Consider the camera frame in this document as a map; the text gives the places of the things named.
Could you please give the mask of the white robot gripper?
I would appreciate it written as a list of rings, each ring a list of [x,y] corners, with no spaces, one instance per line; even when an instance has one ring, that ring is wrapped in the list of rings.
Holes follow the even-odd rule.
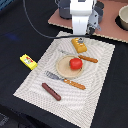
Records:
[[[97,0],[70,0],[70,14],[74,35],[85,35],[89,17]]]

